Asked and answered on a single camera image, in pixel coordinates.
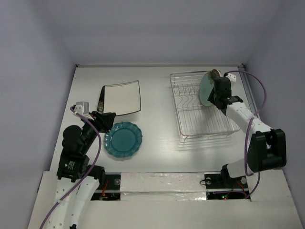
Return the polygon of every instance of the white backdrop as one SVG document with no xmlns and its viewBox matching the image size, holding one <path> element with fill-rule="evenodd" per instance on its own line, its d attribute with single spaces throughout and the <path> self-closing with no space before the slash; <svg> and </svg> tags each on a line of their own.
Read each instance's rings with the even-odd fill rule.
<svg viewBox="0 0 305 229">
<path fill-rule="evenodd" d="M 76 63 L 242 63 L 280 0 L 45 0 Z"/>
<path fill-rule="evenodd" d="M 0 5 L 0 227 L 25 229 L 75 65 L 40 0 Z"/>
<path fill-rule="evenodd" d="M 250 58 L 247 69 L 260 77 L 268 92 L 261 118 L 286 133 L 287 182 L 301 220 L 305 220 L 304 154 L 304 63 L 305 1 L 284 0 L 269 29 Z M 261 86 L 251 80 L 257 105 L 263 99 Z"/>
</svg>

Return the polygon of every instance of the dish rack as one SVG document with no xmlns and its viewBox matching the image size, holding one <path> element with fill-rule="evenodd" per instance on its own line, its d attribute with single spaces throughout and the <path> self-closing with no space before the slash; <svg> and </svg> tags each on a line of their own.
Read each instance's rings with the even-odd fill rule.
<svg viewBox="0 0 305 229">
<path fill-rule="evenodd" d="M 199 100 L 200 82 L 208 71 L 172 73 L 173 100 L 180 136 L 187 138 L 230 135 L 239 126 L 216 106 L 203 106 Z"/>
</svg>

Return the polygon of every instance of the white table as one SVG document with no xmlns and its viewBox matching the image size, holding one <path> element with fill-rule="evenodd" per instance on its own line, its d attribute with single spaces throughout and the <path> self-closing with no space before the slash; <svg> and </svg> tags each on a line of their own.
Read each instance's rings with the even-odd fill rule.
<svg viewBox="0 0 305 229">
<path fill-rule="evenodd" d="M 95 110 L 101 88 L 106 84 L 140 81 L 142 110 L 117 117 L 116 122 L 131 121 L 143 134 L 137 154 L 128 160 L 115 159 L 102 149 L 97 165 L 106 172 L 204 172 L 219 171 L 222 165 L 243 157 L 244 133 L 239 131 L 217 143 L 182 144 L 179 139 L 169 75 L 173 72 L 210 70 L 213 67 L 137 67 L 77 68 L 61 124 L 50 172 L 41 181 L 29 229 L 39 227 L 52 206 L 56 190 L 56 171 L 60 158 L 63 130 L 70 125 L 82 126 L 69 107 L 77 101 L 90 102 Z M 237 67 L 217 67 L 222 72 Z M 246 105 L 246 94 L 238 75 L 233 94 Z M 88 152 L 91 161 L 98 147 L 97 140 Z M 252 190 L 257 176 L 249 177 Z M 82 228 L 133 229 L 301 229 L 282 170 L 262 173 L 261 183 L 248 200 L 147 201 L 130 198 L 121 201 L 91 201 Z"/>
<path fill-rule="evenodd" d="M 64 129 L 70 125 L 83 125 L 79 118 L 72 115 L 69 108 L 77 101 L 88 101 L 90 110 L 96 110 L 103 85 L 135 80 L 140 82 L 142 110 L 135 114 L 116 117 L 115 122 L 130 121 L 137 124 L 142 130 L 143 142 L 140 150 L 127 160 L 114 158 L 103 148 L 97 165 L 104 166 L 106 172 L 219 171 L 224 164 L 243 158 L 245 135 L 242 131 L 216 143 L 180 142 L 169 75 L 211 69 L 213 67 L 77 68 L 50 171 L 57 171 Z M 217 69 L 224 73 L 237 70 L 237 67 Z M 233 94 L 240 96 L 248 105 L 239 75 L 233 87 Z M 87 153 L 91 162 L 95 158 L 97 148 L 98 139 Z"/>
</svg>

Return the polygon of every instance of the rectangular tray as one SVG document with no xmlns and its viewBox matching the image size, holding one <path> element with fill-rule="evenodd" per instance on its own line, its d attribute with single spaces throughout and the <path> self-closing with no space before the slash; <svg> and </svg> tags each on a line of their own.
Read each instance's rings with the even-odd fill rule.
<svg viewBox="0 0 305 229">
<path fill-rule="evenodd" d="M 182 139 L 230 135 L 240 128 L 215 106 L 205 107 L 199 100 L 200 82 L 208 71 L 172 73 L 173 100 Z"/>
</svg>

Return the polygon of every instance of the blue plate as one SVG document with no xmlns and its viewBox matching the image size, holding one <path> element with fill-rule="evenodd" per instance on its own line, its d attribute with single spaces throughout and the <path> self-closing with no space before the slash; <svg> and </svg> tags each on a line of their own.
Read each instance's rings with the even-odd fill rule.
<svg viewBox="0 0 305 229">
<path fill-rule="evenodd" d="M 121 122 L 105 134 L 104 146 L 114 157 L 128 157 L 137 152 L 142 143 L 142 131 L 135 124 Z"/>
<path fill-rule="evenodd" d="M 213 69 L 212 71 L 207 72 L 200 82 L 199 99 L 204 106 L 213 105 L 208 101 L 208 98 L 214 88 L 214 79 L 217 77 L 221 77 L 221 73 L 218 70 Z"/>
</svg>

